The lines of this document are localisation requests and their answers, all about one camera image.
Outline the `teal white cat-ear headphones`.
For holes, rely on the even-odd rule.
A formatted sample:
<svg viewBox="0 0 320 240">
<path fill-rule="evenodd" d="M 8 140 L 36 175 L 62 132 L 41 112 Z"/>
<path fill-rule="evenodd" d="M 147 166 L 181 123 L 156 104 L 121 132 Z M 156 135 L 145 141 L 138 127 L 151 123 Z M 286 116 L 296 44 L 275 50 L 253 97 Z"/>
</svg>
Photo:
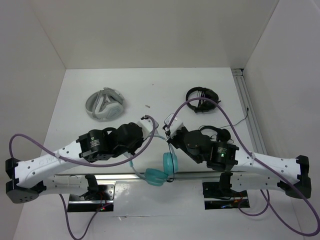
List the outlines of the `teal white cat-ear headphones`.
<svg viewBox="0 0 320 240">
<path fill-rule="evenodd" d="M 168 149 L 169 152 L 165 152 L 162 156 L 163 170 L 147 168 L 144 174 L 141 174 L 135 169 L 132 160 L 129 161 L 129 166 L 138 178 L 144 180 L 149 185 L 160 187 L 164 183 L 172 183 L 175 180 L 175 173 L 178 172 L 179 166 L 173 145 L 168 143 Z"/>
</svg>

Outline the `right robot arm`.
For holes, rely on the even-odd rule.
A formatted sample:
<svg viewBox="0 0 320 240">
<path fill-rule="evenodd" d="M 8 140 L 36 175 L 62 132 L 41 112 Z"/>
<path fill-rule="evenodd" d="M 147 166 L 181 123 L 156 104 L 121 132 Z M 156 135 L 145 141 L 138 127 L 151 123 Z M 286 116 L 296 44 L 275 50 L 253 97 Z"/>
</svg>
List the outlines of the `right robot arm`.
<svg viewBox="0 0 320 240">
<path fill-rule="evenodd" d="M 168 143 L 194 162 L 206 163 L 207 168 L 221 173 L 218 190 L 223 196 L 230 196 L 234 191 L 273 189 L 291 198 L 311 197 L 307 156 L 279 158 L 247 152 L 226 141 L 213 141 L 200 130 L 189 131 L 184 126 L 176 130 L 166 128 L 165 134 Z"/>
</svg>

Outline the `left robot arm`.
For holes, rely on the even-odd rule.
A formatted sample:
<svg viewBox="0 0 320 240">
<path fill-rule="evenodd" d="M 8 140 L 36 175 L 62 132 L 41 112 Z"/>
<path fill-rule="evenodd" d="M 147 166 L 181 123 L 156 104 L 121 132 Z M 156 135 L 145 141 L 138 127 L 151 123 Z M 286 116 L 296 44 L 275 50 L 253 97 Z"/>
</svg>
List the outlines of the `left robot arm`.
<svg viewBox="0 0 320 240">
<path fill-rule="evenodd" d="M 92 200 L 100 192 L 92 173 L 61 175 L 61 172 L 78 166 L 93 168 L 110 167 L 98 164 L 124 154 L 130 160 L 141 154 L 156 131 L 150 120 L 122 124 L 119 128 L 93 129 L 78 137 L 69 145 L 31 160 L 20 161 L 11 157 L 5 162 L 5 171 L 10 180 L 5 192 L 14 204 L 23 204 L 42 195 L 73 194 Z"/>
</svg>

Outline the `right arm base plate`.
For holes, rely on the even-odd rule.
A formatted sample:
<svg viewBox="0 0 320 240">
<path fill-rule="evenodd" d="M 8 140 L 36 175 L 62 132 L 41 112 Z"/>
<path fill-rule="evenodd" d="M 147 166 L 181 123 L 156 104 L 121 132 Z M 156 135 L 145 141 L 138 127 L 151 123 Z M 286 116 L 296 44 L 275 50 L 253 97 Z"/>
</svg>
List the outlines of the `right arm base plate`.
<svg viewBox="0 0 320 240">
<path fill-rule="evenodd" d="M 202 182 L 205 210 L 250 208 L 247 191 L 220 190 L 218 182 Z"/>
</svg>

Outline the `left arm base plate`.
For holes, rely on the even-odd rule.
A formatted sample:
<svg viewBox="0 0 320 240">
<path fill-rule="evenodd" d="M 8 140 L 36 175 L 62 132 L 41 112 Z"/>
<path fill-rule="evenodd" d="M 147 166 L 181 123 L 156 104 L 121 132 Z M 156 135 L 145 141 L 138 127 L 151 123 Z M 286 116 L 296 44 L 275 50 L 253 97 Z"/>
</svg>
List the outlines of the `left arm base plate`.
<svg viewBox="0 0 320 240">
<path fill-rule="evenodd" d="M 98 184 L 98 192 L 90 196 L 70 194 L 67 202 L 68 213 L 113 212 L 115 182 Z"/>
</svg>

